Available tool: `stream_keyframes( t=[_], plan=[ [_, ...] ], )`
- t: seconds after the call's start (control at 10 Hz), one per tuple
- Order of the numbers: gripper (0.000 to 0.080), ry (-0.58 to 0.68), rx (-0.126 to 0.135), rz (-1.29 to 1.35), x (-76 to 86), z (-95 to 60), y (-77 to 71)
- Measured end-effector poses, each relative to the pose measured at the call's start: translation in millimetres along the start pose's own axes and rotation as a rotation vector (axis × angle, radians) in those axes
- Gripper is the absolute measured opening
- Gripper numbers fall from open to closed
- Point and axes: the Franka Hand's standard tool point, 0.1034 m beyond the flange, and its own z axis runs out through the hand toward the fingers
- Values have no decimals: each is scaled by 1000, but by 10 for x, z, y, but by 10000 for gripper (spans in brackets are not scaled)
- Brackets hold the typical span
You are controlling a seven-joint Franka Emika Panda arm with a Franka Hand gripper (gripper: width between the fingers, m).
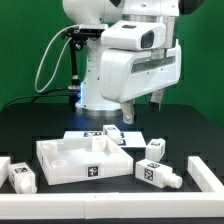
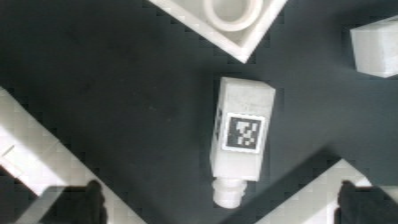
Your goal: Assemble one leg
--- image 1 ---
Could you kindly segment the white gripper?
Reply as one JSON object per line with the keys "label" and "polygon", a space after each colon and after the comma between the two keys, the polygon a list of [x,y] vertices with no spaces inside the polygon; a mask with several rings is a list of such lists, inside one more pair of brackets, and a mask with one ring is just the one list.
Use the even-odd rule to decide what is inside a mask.
{"label": "white gripper", "polygon": [[180,71],[179,42],[165,52],[107,49],[100,63],[99,90],[103,98],[121,103],[124,123],[133,123],[134,106],[129,100],[153,92],[149,107],[159,112],[163,88],[176,84]]}

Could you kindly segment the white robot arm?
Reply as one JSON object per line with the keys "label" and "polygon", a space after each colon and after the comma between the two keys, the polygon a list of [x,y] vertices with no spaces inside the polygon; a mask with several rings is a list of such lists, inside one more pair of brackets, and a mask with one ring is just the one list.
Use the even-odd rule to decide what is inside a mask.
{"label": "white robot arm", "polygon": [[134,100],[151,94],[160,109],[164,89],[181,73],[181,47],[175,36],[181,15],[205,0],[62,0],[77,24],[75,37],[88,46],[87,71],[76,107],[105,113],[120,110],[134,122]]}

